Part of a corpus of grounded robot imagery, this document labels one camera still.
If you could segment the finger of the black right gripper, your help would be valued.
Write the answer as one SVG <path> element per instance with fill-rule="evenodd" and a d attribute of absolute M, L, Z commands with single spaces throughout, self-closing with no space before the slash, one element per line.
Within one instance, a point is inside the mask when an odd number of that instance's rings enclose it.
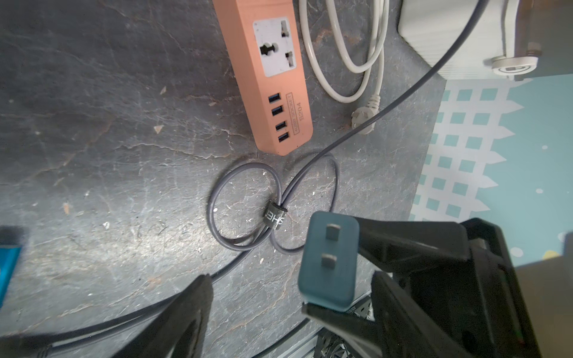
<path fill-rule="evenodd" d="M 358 357 L 389 357 L 375 321 L 315 304 L 303 304 L 301 313 L 341 337 Z"/>

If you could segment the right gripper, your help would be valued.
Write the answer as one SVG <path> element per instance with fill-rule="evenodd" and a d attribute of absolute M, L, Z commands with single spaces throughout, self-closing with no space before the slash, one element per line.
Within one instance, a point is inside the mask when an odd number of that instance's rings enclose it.
<path fill-rule="evenodd" d="M 461 225 L 357 221 L 359 253 L 386 272 L 418 271 L 408 279 L 412 299 L 464 351 L 540 357 L 500 227 L 483 219 Z"/>

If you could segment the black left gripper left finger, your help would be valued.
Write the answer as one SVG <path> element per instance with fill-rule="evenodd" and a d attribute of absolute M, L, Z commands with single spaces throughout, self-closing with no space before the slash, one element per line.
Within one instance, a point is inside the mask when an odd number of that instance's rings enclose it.
<path fill-rule="evenodd" d="M 200 357 L 212 302 L 212 277 L 200 275 L 114 356 Z"/>

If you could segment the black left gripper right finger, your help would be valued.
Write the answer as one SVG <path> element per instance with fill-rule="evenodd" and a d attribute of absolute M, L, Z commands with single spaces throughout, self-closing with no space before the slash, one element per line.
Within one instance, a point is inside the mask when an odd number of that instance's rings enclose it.
<path fill-rule="evenodd" d="M 372 302 L 383 357 L 470 357 L 386 273 L 372 277 Z"/>

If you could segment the blue mp3 player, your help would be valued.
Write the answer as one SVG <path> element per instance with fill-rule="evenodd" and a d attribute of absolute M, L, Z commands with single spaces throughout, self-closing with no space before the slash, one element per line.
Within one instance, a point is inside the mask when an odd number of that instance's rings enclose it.
<path fill-rule="evenodd" d="M 19 259 L 21 245 L 8 245 L 2 244 L 0 249 L 0 264 L 1 264 L 1 284 L 0 284 L 0 305 L 3 306 L 4 298 L 7 294 L 7 289 L 12 279 L 16 264 Z"/>

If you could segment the white storage box brown lid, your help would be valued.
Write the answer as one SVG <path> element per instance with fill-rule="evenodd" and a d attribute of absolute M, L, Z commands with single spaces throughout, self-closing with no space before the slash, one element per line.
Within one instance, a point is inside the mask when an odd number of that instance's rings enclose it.
<path fill-rule="evenodd" d="M 467 26 L 476 1 L 403 1 L 402 38 L 434 66 Z M 571 1 L 488 1 L 439 71 L 446 80 L 523 81 L 572 74 Z"/>

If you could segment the orange power strip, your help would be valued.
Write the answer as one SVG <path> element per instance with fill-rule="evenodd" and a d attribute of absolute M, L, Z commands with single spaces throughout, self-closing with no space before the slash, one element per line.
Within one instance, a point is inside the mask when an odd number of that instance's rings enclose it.
<path fill-rule="evenodd" d="M 219 0 L 213 6 L 255 144 L 286 156 L 313 136 L 293 3 Z"/>

